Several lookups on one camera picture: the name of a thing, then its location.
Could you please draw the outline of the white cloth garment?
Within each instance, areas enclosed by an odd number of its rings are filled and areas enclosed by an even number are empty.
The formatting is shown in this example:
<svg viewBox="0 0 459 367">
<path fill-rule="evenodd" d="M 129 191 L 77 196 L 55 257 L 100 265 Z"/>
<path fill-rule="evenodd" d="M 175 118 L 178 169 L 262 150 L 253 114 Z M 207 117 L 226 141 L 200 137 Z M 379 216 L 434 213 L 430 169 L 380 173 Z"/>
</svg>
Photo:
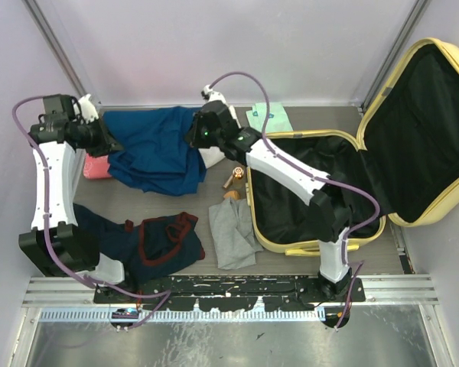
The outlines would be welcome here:
<svg viewBox="0 0 459 367">
<path fill-rule="evenodd" d="M 220 128 L 221 132 L 226 132 L 233 126 L 239 128 L 240 123 L 235 109 L 219 101 L 206 103 L 197 114 L 200 114 L 201 117 L 201 137 L 203 138 L 203 147 L 199 148 L 199 152 L 205 167 L 209 169 L 225 158 L 216 142 L 217 130 Z"/>
</svg>

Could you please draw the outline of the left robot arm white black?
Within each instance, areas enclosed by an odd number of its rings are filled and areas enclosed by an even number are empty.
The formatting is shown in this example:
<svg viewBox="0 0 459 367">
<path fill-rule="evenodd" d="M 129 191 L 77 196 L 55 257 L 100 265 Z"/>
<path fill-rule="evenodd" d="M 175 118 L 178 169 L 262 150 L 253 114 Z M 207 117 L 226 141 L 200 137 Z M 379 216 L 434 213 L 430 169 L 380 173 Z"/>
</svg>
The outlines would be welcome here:
<svg viewBox="0 0 459 367">
<path fill-rule="evenodd" d="M 121 303 L 135 299 L 138 285 L 125 276 L 119 260 L 100 250 L 97 235 L 80 227 L 73 199 L 79 172 L 77 152 L 97 158 L 122 146 L 99 116 L 92 97 L 39 96 L 44 111 L 29 129 L 16 125 L 32 148 L 36 167 L 36 203 L 29 232 L 20 234 L 23 253 L 47 277 L 72 277 L 88 287 L 112 284 Z"/>
</svg>

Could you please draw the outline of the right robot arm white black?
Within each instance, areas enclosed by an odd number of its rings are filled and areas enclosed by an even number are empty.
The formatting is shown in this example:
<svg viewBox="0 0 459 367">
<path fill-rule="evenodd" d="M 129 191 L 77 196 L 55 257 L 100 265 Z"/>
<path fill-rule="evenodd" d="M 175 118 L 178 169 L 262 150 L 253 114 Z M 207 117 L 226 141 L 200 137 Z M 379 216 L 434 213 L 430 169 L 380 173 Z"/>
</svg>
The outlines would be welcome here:
<svg viewBox="0 0 459 367">
<path fill-rule="evenodd" d="M 301 199 L 318 240 L 321 294 L 330 301 L 345 295 L 352 278 L 345 239 L 352 212 L 340 190 L 329 183 L 329 174 L 278 149 L 254 128 L 239 126 L 233 109 L 219 100 L 195 112 L 185 140 L 194 148 L 218 148 L 226 158 L 267 175 Z"/>
</svg>

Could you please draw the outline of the grey shirt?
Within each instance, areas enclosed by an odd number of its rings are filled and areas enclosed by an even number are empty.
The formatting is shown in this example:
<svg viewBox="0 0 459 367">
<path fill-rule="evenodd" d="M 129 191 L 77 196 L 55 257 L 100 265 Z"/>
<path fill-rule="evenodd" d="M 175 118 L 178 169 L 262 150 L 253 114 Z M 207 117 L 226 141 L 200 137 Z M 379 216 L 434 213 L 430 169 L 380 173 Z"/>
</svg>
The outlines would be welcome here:
<svg viewBox="0 0 459 367">
<path fill-rule="evenodd" d="M 211 206 L 209 221 L 219 269 L 237 270 L 256 264 L 256 253 L 263 247 L 256 240 L 246 200 L 228 197 Z"/>
</svg>

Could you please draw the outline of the pink patterned shirt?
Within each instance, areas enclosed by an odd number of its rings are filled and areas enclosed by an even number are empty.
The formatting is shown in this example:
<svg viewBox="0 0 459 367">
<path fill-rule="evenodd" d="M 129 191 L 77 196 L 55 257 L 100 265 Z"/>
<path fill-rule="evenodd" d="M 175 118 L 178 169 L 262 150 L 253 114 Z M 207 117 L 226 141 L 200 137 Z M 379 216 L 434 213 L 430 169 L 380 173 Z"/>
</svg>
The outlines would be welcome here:
<svg viewBox="0 0 459 367">
<path fill-rule="evenodd" d="M 107 156 L 95 158 L 87 154 L 83 165 L 83 176 L 89 180 L 111 178 L 109 167 Z"/>
</svg>

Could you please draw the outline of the blue shirt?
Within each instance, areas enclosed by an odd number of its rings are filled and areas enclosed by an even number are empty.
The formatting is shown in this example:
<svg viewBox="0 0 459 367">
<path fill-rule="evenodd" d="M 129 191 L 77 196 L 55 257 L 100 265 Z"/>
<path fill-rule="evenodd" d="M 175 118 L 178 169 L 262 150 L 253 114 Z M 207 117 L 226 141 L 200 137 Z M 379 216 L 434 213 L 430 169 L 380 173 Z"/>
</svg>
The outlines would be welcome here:
<svg viewBox="0 0 459 367">
<path fill-rule="evenodd" d="M 143 192 L 183 196 L 197 192 L 207 168 L 184 136 L 197 108 L 108 111 L 103 121 L 121 151 L 109 154 L 109 174 Z"/>
</svg>

